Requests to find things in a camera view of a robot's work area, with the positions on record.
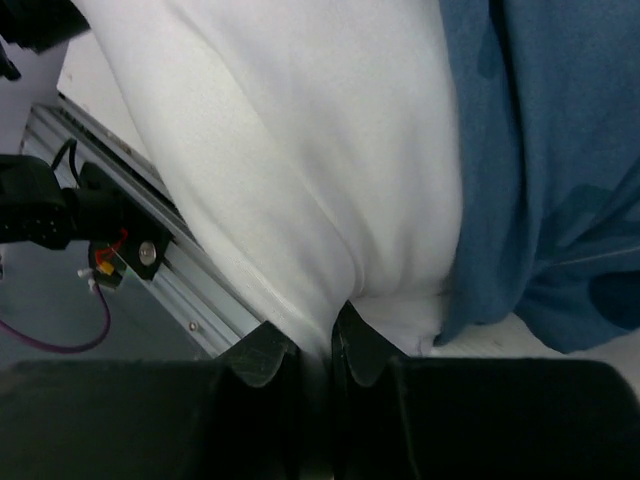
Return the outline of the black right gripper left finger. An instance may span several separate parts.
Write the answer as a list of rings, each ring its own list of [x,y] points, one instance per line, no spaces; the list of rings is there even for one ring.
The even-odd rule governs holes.
[[[1,373],[5,479],[295,479],[299,351],[264,324],[209,361]]]

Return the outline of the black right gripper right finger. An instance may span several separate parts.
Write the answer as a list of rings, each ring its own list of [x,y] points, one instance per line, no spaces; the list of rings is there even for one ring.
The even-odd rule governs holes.
[[[635,479],[639,402],[587,360],[418,358],[351,305],[332,331],[338,479]]]

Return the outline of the white pillow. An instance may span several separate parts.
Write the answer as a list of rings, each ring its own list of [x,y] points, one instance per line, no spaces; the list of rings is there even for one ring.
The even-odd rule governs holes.
[[[434,1],[82,1],[224,281],[312,354],[339,310],[406,353],[444,321],[462,215]]]

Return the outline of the blue letter-print pillowcase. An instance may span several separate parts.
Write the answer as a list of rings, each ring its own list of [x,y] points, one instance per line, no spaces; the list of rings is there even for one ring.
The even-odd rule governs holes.
[[[518,316],[587,350],[639,327],[639,5],[444,1],[463,214],[437,343]]]

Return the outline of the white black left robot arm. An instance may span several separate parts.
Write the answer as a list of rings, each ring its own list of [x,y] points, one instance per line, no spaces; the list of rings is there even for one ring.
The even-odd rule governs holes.
[[[3,1],[1,39],[42,54],[86,31],[89,24],[71,1]],[[32,242],[63,250],[75,238],[77,201],[60,187],[55,171],[67,159],[77,176],[77,141],[66,140],[51,163],[34,156],[1,156],[1,242]]]

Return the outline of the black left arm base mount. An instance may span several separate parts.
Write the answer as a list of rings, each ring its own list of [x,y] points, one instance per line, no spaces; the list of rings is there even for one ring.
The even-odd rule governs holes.
[[[90,242],[90,265],[126,266],[152,280],[172,240],[167,227],[97,165],[72,161],[69,171],[75,185],[65,190],[65,198],[73,238]]]

